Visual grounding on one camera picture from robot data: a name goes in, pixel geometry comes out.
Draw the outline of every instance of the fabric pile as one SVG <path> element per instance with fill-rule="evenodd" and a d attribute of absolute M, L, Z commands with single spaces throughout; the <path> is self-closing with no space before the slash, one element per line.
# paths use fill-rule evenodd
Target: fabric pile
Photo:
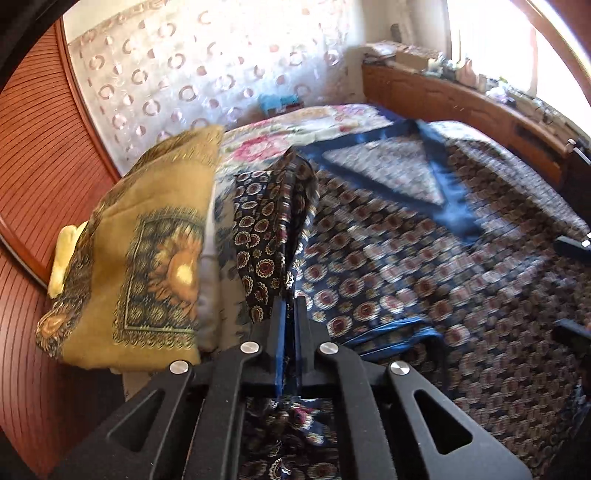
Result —
<path fill-rule="evenodd" d="M 247 339 L 274 296 L 303 296 L 335 342 L 380 364 L 402 356 L 534 477 L 548 471 L 580 404 L 550 331 L 591 318 L 591 271 L 554 252 L 589 228 L 537 173 L 466 125 L 366 105 L 177 138 L 93 214 L 42 348 L 144 371 L 124 375 L 133 395 L 145 372 Z M 329 401 L 251 400 L 245 422 L 241 479 L 340 478 Z"/>

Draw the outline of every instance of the folded cloth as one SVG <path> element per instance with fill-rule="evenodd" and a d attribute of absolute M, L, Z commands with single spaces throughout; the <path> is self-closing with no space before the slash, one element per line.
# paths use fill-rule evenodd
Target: folded cloth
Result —
<path fill-rule="evenodd" d="M 199 258 L 222 135 L 207 127 L 152 147 L 99 202 L 38 323 L 41 349 L 82 368 L 199 363 Z"/>
<path fill-rule="evenodd" d="M 55 299 L 64 290 L 66 269 L 68 268 L 72 255 L 74 255 L 76 242 L 80 238 L 82 230 L 84 230 L 87 223 L 84 222 L 80 226 L 66 225 L 60 230 L 60 234 L 57 236 L 56 259 L 53 261 L 51 277 L 47 286 L 47 294 L 51 299 Z"/>

